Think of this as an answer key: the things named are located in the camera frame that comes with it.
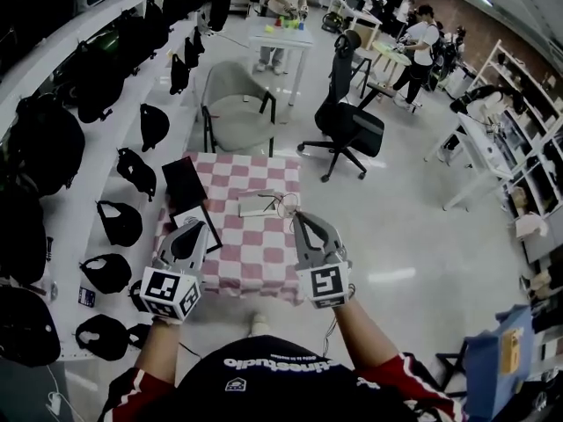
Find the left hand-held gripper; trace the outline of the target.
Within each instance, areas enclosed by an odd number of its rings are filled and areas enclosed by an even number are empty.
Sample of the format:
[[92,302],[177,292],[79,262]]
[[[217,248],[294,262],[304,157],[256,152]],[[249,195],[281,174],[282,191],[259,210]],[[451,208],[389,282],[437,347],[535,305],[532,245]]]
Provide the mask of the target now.
[[140,298],[153,316],[183,322],[201,298],[209,228],[199,221],[174,230],[143,273]]

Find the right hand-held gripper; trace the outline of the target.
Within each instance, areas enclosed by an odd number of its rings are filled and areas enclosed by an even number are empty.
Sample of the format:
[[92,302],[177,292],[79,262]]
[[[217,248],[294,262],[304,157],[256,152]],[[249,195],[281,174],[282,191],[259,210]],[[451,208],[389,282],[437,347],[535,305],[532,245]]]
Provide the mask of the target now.
[[[351,296],[351,261],[338,230],[324,219],[306,212],[296,212],[293,227],[298,262],[296,274],[300,288],[314,308],[335,308]],[[313,247],[309,229],[323,242]]]

